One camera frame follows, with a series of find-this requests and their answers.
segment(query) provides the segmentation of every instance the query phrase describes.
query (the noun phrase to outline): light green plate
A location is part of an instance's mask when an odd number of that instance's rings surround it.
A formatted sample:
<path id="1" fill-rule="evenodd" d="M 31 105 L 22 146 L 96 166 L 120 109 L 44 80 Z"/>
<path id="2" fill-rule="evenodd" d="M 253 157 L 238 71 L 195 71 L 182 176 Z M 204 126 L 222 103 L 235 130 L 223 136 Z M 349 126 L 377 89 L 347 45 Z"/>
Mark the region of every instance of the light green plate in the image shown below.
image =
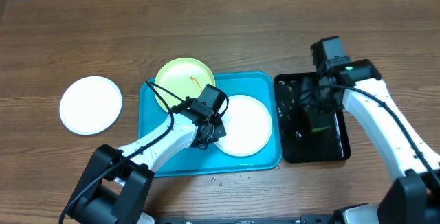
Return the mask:
<path id="1" fill-rule="evenodd" d="M 185 99 L 186 96 L 199 97 L 206 84 L 215 86 L 212 72 L 204 63 L 194 58 L 178 58 L 165 64 L 157 73 L 155 83 L 182 99 Z M 165 91 L 157 87 L 155 90 L 170 107 L 180 103 Z M 157 96 L 156 100 L 160 107 L 167 111 L 164 103 Z"/>

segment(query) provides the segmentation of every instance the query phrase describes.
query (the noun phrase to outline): black tray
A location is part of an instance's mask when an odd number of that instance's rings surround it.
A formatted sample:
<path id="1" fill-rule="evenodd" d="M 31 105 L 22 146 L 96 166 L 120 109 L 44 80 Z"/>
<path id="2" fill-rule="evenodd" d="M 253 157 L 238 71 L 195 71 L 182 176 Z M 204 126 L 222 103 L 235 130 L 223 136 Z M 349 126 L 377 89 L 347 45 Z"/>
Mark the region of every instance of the black tray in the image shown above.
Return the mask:
<path id="1" fill-rule="evenodd" d="M 351 155 L 349 138 L 342 111 L 318 116 L 325 128 L 314 129 L 309 116 L 296 103 L 300 84 L 304 78 L 316 79 L 316 73 L 281 74 L 274 79 L 276 108 L 280 126 L 283 157 L 290 163 L 315 161 L 341 161 Z"/>

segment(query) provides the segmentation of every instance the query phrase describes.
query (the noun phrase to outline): white plate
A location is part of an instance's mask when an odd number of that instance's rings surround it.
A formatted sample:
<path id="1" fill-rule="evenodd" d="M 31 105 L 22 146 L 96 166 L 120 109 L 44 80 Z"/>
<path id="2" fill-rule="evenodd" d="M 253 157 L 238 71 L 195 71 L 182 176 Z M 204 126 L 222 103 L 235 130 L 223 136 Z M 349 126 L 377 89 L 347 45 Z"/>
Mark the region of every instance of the white plate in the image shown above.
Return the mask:
<path id="1" fill-rule="evenodd" d="M 63 94 L 60 117 L 79 135 L 92 135 L 110 127 L 122 108 L 122 94 L 111 80 L 89 76 L 77 80 Z"/>
<path id="2" fill-rule="evenodd" d="M 226 102 L 220 108 L 222 112 Z M 226 136 L 215 144 L 233 156 L 249 156 L 260 151 L 272 134 L 272 117 L 256 98 L 236 95 L 229 97 L 229 107 L 221 118 Z"/>

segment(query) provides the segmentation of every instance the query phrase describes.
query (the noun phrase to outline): wooden table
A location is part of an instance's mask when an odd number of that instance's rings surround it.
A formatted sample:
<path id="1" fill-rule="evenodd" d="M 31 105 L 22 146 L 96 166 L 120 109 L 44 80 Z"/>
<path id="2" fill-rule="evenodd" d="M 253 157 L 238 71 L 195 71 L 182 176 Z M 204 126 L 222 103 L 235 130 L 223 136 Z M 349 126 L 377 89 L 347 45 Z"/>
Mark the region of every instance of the wooden table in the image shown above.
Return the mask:
<path id="1" fill-rule="evenodd" d="M 92 152 L 137 138 L 140 87 L 168 61 L 190 56 L 214 73 L 272 77 L 314 71 L 309 46 L 335 34 L 353 59 L 375 63 L 409 122 L 440 152 L 440 0 L 9 0 L 0 26 L 0 222 L 55 223 Z M 90 75 L 118 84 L 124 110 L 108 131 L 83 137 L 62 125 L 58 103 Z M 156 179 L 145 208 L 200 219 L 377 203 L 390 178 L 360 125 L 346 121 L 346 162 Z"/>

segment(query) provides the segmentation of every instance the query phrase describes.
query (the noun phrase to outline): blue object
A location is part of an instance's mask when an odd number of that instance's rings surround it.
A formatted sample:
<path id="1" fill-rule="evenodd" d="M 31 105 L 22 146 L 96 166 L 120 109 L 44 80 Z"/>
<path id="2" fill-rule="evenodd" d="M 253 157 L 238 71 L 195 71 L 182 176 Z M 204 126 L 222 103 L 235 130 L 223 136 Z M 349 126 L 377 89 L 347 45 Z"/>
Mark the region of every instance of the blue object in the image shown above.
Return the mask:
<path id="1" fill-rule="evenodd" d="M 274 168 L 281 160 L 281 139 L 276 112 L 273 82 L 263 72 L 215 74 L 216 87 L 228 96 L 247 95 L 261 101 L 272 117 L 272 136 L 266 146 L 247 157 L 228 155 L 210 144 L 207 150 L 187 148 L 178 152 L 155 174 L 156 177 L 203 175 L 220 172 L 242 172 Z M 154 93 L 144 83 L 139 97 L 139 138 L 158 127 L 167 116 Z"/>

